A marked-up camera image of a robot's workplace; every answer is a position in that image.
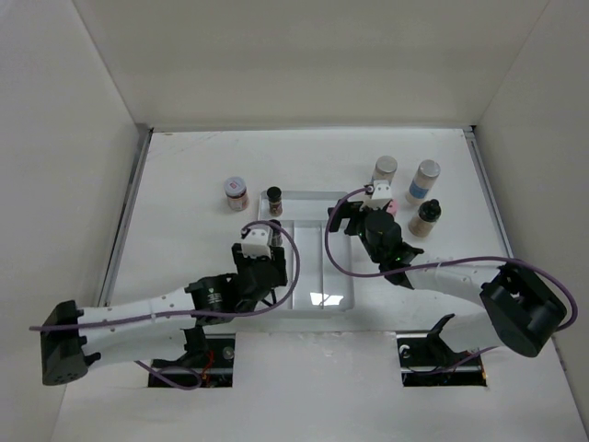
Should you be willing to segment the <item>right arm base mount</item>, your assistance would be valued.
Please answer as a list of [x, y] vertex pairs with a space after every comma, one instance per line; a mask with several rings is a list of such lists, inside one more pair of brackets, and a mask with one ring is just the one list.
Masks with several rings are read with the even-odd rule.
[[404, 387], [486, 387], [481, 351], [453, 351], [441, 332], [454, 314], [445, 315], [430, 330], [405, 331], [396, 336]]

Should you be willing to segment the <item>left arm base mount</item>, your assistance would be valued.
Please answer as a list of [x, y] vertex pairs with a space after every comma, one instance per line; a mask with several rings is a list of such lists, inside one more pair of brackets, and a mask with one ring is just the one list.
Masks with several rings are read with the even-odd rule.
[[206, 334], [202, 327], [184, 332], [183, 353], [175, 359], [155, 359], [150, 368], [148, 388], [220, 389], [233, 386], [236, 350], [235, 334]]

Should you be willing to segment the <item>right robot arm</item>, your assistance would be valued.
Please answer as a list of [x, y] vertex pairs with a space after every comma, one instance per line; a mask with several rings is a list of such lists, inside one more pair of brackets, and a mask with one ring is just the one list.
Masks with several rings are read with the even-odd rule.
[[555, 332], [577, 318], [571, 293], [551, 275], [520, 260], [481, 256], [444, 261], [412, 247], [386, 206], [339, 200], [328, 210], [327, 232], [341, 230], [361, 240], [378, 267], [375, 277], [409, 290], [426, 290], [466, 300], [479, 307], [472, 315], [443, 316], [428, 331], [427, 354], [448, 364], [471, 349], [506, 347], [518, 355], [536, 357]]

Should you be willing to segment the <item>small black cap spice bottle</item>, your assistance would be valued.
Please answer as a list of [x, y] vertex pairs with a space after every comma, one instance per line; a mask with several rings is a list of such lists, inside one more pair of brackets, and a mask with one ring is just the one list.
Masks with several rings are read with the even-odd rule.
[[273, 217], [283, 213], [282, 190], [277, 186], [271, 186], [266, 191], [269, 204], [269, 213]]

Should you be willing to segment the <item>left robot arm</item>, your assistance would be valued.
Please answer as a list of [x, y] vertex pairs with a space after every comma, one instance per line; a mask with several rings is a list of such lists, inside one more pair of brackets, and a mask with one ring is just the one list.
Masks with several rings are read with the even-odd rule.
[[231, 251], [234, 272], [206, 276], [164, 295], [103, 308], [59, 303], [37, 329], [43, 385], [64, 385], [92, 369], [128, 361], [201, 364], [205, 328], [273, 307], [276, 289], [288, 283], [282, 247], [254, 253], [236, 243]]

